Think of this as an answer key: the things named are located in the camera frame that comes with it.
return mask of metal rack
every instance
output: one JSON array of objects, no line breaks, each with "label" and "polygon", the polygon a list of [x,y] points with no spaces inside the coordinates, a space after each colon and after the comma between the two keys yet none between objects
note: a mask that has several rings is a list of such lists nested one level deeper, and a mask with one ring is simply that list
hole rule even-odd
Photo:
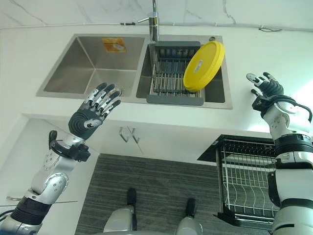
[{"label": "metal rack", "polygon": [[190,59],[159,59],[153,74],[150,94],[165,96],[200,97],[201,91],[188,92],[183,77]]},{"label": "metal rack", "polygon": [[216,154],[222,200],[218,218],[270,230],[279,210],[268,197],[267,174],[275,170],[274,144],[225,139]]},{"label": "metal rack", "polygon": [[156,44],[156,59],[147,97],[149,103],[203,105],[204,90],[191,93],[183,84],[188,63],[199,48],[199,42]]}]

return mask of yellow plastic container lid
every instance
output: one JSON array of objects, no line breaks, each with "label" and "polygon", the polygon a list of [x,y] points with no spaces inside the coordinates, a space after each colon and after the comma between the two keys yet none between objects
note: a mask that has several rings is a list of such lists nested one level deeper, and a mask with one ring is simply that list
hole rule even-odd
[{"label": "yellow plastic container lid", "polygon": [[190,92],[203,89],[220,69],[225,56],[222,43],[213,41],[203,45],[190,60],[183,78]]}]

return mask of robot finger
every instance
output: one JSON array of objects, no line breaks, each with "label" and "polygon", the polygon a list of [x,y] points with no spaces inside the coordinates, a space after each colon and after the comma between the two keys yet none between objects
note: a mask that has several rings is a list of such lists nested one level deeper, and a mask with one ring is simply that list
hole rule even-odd
[{"label": "robot finger", "polygon": [[247,79],[252,82],[256,87],[259,87],[263,82],[265,82],[265,80],[258,78],[257,76],[255,76],[252,73],[248,73],[246,75]]},{"label": "robot finger", "polygon": [[84,103],[87,104],[92,104],[93,101],[96,99],[96,96],[99,94],[99,92],[106,88],[107,83],[102,83],[99,86],[97,86],[95,89],[92,90],[92,92],[87,96],[87,98],[84,100]]},{"label": "robot finger", "polygon": [[99,92],[99,94],[95,97],[94,101],[91,104],[92,108],[97,109],[99,107],[99,104],[103,101],[103,99],[106,97],[110,91],[112,91],[115,88],[114,84],[108,85],[105,89]]},{"label": "robot finger", "polygon": [[118,99],[115,102],[113,102],[112,105],[110,105],[107,109],[105,109],[102,113],[101,113],[101,119],[105,119],[109,113],[117,106],[121,103],[121,101]]},{"label": "robot finger", "polygon": [[105,110],[107,108],[107,106],[109,105],[109,103],[114,100],[115,98],[119,97],[121,95],[121,91],[114,91],[113,93],[110,94],[109,97],[107,97],[106,99],[104,99],[103,101],[101,101],[101,103],[99,104],[97,111],[102,113],[103,110]]},{"label": "robot finger", "polygon": [[264,72],[263,75],[269,80],[269,81],[275,81],[277,82],[277,80],[274,78],[273,75],[269,74],[268,72]]},{"label": "robot finger", "polygon": [[252,90],[251,90],[251,93],[254,94],[254,95],[257,96],[257,97],[258,97],[259,95],[261,95],[261,94],[258,93],[255,89],[252,89]]}]

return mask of sink basin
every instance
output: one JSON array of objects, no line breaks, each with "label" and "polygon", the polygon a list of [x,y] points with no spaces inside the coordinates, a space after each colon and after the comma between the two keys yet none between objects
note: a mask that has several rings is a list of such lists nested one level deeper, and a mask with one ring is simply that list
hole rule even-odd
[{"label": "sink basin", "polygon": [[[105,43],[103,39],[107,38],[118,39],[123,45],[114,41]],[[114,83],[122,90],[121,96],[129,97],[144,39],[120,35],[75,37],[37,95],[58,93],[63,98],[84,98],[94,87],[106,82]]]},{"label": "sink basin", "polygon": [[[173,47],[195,41],[200,47],[210,38],[204,35],[160,35],[161,41]],[[117,43],[107,43],[107,40],[117,40]],[[215,40],[223,43],[221,36],[215,36]],[[114,83],[121,89],[122,102],[147,104],[154,85],[151,81],[155,61],[155,44],[150,41],[149,35],[74,35],[42,83],[37,96],[85,99],[93,88],[106,82]],[[225,60],[214,79],[200,93],[191,96],[203,98],[198,107],[232,108]]]},{"label": "sink basin", "polygon": [[[145,57],[143,60],[139,85],[136,92],[137,98],[147,98],[148,95],[152,93],[151,89],[153,85],[151,83],[153,80],[152,78],[154,63],[156,62],[157,59],[156,54],[157,53],[155,44],[148,44],[146,48]],[[219,69],[219,71],[212,79],[212,81],[204,88],[202,95],[205,102],[225,103],[222,67]]]}]

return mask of gray floor mat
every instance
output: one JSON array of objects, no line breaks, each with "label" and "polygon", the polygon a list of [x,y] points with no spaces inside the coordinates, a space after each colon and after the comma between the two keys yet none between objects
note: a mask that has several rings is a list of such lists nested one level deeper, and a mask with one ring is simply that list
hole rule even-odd
[{"label": "gray floor mat", "polygon": [[213,216],[220,211],[215,166],[107,154],[99,156],[75,234],[102,232],[112,211],[126,204],[129,187],[137,191],[138,230],[174,232],[194,197],[204,234],[268,235]]}]

